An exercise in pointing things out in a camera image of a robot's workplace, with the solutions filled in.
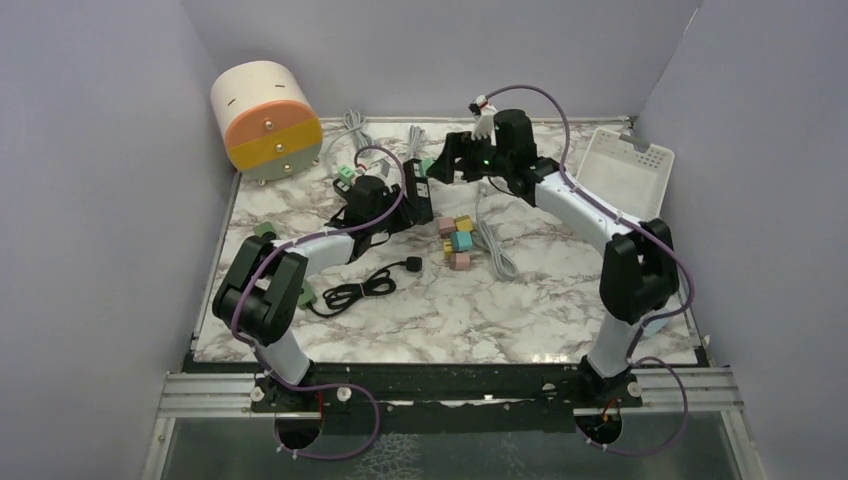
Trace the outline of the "green power strip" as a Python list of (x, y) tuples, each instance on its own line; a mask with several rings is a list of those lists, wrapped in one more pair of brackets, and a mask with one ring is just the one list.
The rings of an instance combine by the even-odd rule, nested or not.
[[(269, 237), (272, 240), (277, 238), (277, 232), (270, 222), (263, 222), (253, 227), (253, 233), (259, 237)], [(300, 294), (297, 301), (297, 306), (301, 310), (306, 310), (312, 306), (317, 300), (314, 289), (311, 284), (304, 280), (301, 284)]]

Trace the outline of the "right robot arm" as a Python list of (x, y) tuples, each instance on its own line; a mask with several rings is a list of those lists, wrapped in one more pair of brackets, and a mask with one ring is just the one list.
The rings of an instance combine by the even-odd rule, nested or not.
[(599, 294), (605, 317), (599, 334), (580, 362), (579, 398), (600, 407), (617, 392), (631, 368), (630, 357), (650, 313), (662, 309), (680, 287), (668, 225), (613, 211), (576, 183), (564, 167), (537, 151), (532, 122), (520, 109), (494, 116), (493, 138), (471, 132), (447, 134), (443, 149), (427, 170), (444, 184), (500, 177), (509, 191), (562, 221), (602, 257)]

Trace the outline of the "pink plug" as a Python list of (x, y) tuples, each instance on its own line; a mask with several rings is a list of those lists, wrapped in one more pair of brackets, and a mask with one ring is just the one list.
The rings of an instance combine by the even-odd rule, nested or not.
[(471, 256), (468, 252), (454, 252), (448, 257), (451, 270), (464, 271), (471, 267)]
[(449, 238), (457, 231), (457, 225), (453, 217), (439, 217), (436, 219), (438, 234), (441, 238)]

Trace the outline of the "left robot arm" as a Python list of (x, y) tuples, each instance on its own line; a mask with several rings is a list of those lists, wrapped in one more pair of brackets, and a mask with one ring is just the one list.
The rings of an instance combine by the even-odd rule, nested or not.
[(298, 411), (313, 401), (307, 377), (311, 360), (298, 344), (292, 321), (304, 281), (350, 264), (373, 247), (374, 236), (393, 235), (432, 220), (428, 181), (413, 174), (391, 186), (364, 175), (349, 186), (333, 183), (344, 205), (312, 234), (278, 242), (273, 233), (241, 244), (212, 301), (212, 312), (234, 338), (252, 347), (279, 380), (276, 396)]

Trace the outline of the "black power strip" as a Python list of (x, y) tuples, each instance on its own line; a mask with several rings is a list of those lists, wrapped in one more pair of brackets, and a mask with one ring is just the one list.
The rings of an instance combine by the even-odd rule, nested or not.
[(424, 225), (434, 219), (429, 188), (429, 178), (420, 159), (404, 162), (406, 200), (410, 209), (410, 219), (416, 225)]

